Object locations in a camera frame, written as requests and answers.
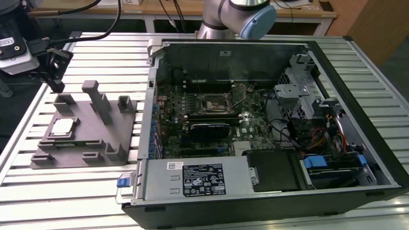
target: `table leg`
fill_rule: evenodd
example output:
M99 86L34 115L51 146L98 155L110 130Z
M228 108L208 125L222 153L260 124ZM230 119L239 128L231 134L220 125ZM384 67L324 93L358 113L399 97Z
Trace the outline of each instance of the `table leg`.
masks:
M155 16L144 15L143 19L146 21L147 33L155 33Z
M322 23L318 26L318 29L315 30L315 36L326 36L327 31L331 27L332 21L334 21L334 18L324 18L322 20Z

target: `barcode sticker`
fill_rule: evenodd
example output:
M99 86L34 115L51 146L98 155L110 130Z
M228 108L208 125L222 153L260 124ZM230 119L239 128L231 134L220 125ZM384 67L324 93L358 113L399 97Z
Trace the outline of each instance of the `barcode sticker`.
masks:
M9 37L9 38L0 40L0 47L10 46L14 43L15 43L14 37Z
M183 166L183 162L168 162L168 170L182 170Z

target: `wooden table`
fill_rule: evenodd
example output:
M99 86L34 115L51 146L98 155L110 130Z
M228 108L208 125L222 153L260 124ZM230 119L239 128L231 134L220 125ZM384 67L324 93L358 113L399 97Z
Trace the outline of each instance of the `wooden table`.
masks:
M68 10L79 8L90 4L94 0L45 0L43 3L33 10L51 11L51 10ZM168 13L174 19L178 19L175 5L172 1L163 0ZM179 0L179 5L184 13L186 20L203 19L203 6L202 1ZM316 23L319 24L315 35L326 35L338 13L323 11L319 6L319 1L315 0L311 7L302 7L302 10L292 12L290 9L278 9L278 20L280 23ZM83 13L64 15L63 18L80 18L80 19L114 19L116 15L116 8L99 8L94 7ZM146 22L147 32L155 33L155 20L167 20L167 15L162 8L159 0L144 0L142 5L123 5L123 19L143 19Z

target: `open computer tower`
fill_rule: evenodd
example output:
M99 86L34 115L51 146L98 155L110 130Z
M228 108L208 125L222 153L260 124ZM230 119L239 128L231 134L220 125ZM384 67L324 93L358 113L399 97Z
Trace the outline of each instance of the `open computer tower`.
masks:
M409 176L312 41L150 41L134 197L163 229L343 214Z

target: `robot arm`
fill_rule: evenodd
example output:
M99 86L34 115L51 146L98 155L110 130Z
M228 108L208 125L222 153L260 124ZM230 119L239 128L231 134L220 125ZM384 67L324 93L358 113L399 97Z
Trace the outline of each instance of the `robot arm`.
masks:
M207 0L200 39L260 39L276 21L270 0Z

